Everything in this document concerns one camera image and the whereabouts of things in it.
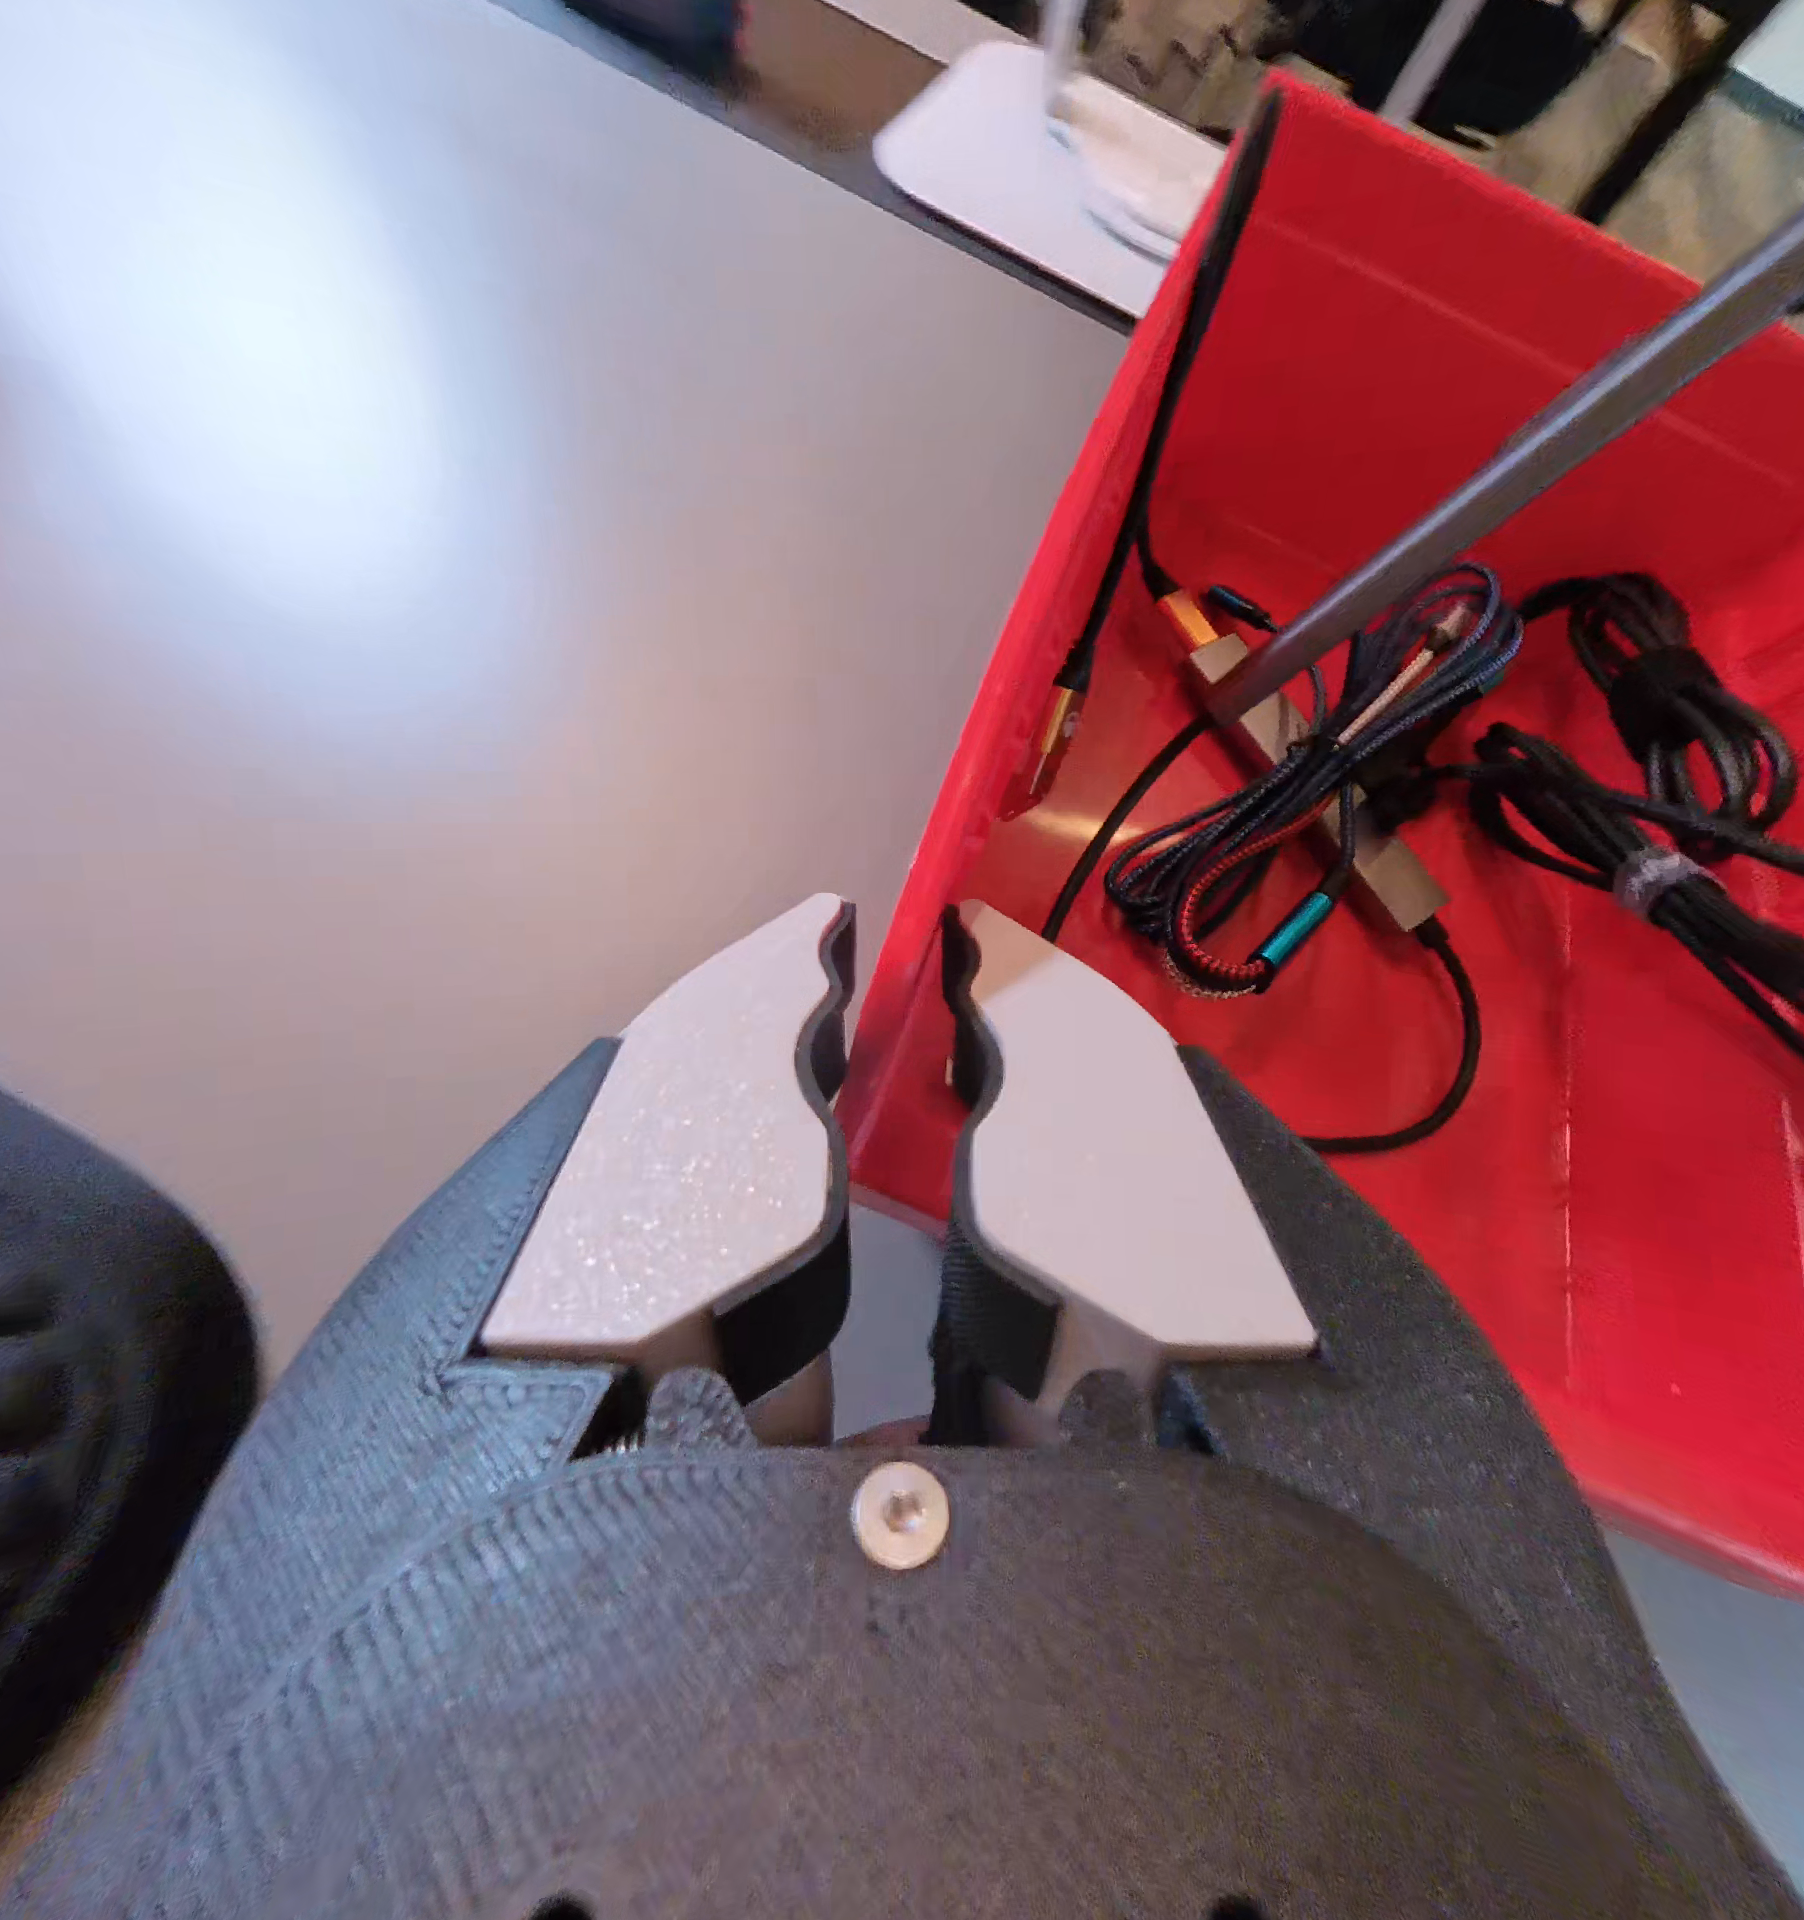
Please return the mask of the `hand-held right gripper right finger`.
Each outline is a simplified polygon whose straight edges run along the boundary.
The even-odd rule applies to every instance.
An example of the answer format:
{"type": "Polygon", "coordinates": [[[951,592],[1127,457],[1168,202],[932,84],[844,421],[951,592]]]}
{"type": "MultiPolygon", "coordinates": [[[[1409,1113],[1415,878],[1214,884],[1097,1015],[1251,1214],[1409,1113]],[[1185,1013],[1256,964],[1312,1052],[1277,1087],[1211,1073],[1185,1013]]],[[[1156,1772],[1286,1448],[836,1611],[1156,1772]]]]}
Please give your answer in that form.
{"type": "Polygon", "coordinates": [[[962,1101],[940,1329],[987,1441],[1041,1447],[1089,1375],[1153,1403],[1183,1365],[1322,1336],[1168,1029],[980,900],[942,916],[962,1101]]]}

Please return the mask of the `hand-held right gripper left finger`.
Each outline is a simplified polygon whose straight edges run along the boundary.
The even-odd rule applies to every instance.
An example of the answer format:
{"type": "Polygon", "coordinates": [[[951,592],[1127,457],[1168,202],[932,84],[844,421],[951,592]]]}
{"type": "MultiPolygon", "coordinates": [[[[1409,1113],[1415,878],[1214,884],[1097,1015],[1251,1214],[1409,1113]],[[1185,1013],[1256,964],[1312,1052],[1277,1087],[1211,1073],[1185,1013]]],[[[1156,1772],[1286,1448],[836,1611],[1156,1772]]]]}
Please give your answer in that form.
{"type": "Polygon", "coordinates": [[[846,1076],[857,911],[794,904],[612,1045],[479,1336],[500,1361],[719,1375],[768,1447],[823,1447],[850,1306],[846,1076]]]}

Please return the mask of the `red plastic bin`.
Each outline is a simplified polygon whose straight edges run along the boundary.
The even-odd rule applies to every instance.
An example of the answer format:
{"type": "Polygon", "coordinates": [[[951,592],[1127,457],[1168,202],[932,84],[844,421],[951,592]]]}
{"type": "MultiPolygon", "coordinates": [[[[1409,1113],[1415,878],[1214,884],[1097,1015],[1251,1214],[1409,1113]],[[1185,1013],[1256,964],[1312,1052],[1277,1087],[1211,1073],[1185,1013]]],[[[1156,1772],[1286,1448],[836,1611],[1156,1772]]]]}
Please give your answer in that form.
{"type": "MultiPolygon", "coordinates": [[[[1181,585],[1286,620],[1457,489],[1691,282],[1302,84],[1159,465],[1181,585]]],[[[959,1110],[940,914],[1040,928],[1113,798],[1190,709],[1131,565],[1045,805],[1004,820],[1089,614],[1192,284],[1128,345],[965,724],[873,971],[854,1176],[943,1214],[959,1110]]],[[[1800,757],[1804,340],[1768,331],[1473,554],[1514,596],[1639,570],[1800,757]]],[[[1491,1336],[1589,1503],[1804,1594],[1804,1062],[1609,890],[1486,837],[1443,783],[1403,842],[1447,893],[1483,1056],[1433,1142],[1341,1164],[1491,1336]]]]}

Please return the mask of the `dark grey usb hub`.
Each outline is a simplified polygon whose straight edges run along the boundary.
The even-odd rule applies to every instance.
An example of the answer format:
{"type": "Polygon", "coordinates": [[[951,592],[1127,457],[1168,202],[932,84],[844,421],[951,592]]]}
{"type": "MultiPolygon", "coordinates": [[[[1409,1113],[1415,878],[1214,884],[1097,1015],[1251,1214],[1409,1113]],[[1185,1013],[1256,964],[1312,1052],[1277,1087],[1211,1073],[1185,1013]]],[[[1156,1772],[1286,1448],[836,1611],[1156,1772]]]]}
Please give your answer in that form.
{"type": "Polygon", "coordinates": [[[1203,720],[1228,728],[1278,695],[1423,576],[1447,570],[1467,547],[1659,412],[1700,374],[1792,315],[1802,298],[1804,204],[1667,320],[1623,343],[1525,421],[1455,492],[1203,688],[1203,720]]]}

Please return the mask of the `silver usb hub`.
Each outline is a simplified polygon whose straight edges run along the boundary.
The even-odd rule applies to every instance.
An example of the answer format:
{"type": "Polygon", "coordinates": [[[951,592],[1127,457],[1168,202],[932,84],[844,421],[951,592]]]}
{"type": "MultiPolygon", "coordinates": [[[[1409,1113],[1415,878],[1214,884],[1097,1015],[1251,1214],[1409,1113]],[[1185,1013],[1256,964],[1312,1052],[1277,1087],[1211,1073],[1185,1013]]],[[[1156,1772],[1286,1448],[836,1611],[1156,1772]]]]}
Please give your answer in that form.
{"type": "MultiPolygon", "coordinates": [[[[1218,732],[1237,758],[1262,774],[1271,769],[1286,753],[1302,746],[1312,732],[1303,711],[1286,697],[1271,695],[1240,720],[1219,724],[1209,716],[1209,697],[1215,687],[1249,654],[1235,635],[1219,635],[1197,645],[1185,660],[1185,679],[1196,707],[1218,732]]],[[[1401,931],[1415,931],[1440,914],[1447,893],[1401,833],[1385,829],[1365,787],[1356,787],[1352,825],[1356,858],[1352,884],[1374,911],[1401,931]]]]}

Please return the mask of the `black honeycomb pad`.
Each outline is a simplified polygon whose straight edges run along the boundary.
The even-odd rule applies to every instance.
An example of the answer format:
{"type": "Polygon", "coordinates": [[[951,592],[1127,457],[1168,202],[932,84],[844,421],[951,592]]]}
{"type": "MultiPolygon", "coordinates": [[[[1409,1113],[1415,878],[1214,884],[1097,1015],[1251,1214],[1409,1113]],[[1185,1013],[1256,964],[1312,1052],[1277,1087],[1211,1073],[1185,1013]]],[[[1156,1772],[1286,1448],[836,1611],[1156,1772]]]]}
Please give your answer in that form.
{"type": "Polygon", "coordinates": [[[257,1396],[213,1242],[0,1087],[0,1803],[148,1616],[257,1396]]]}

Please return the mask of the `instruction board on stand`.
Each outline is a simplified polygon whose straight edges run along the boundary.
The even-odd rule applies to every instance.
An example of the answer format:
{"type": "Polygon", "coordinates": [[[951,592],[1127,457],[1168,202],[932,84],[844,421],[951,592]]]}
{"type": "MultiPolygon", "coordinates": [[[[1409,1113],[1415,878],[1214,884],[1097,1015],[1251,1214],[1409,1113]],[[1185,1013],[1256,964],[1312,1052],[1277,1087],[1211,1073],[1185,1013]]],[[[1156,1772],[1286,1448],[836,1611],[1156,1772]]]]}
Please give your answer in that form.
{"type": "Polygon", "coordinates": [[[1088,73],[1088,5],[1038,42],[984,42],[873,137],[911,204],[1019,267],[1138,320],[1219,178],[1224,148],[1088,73]]]}

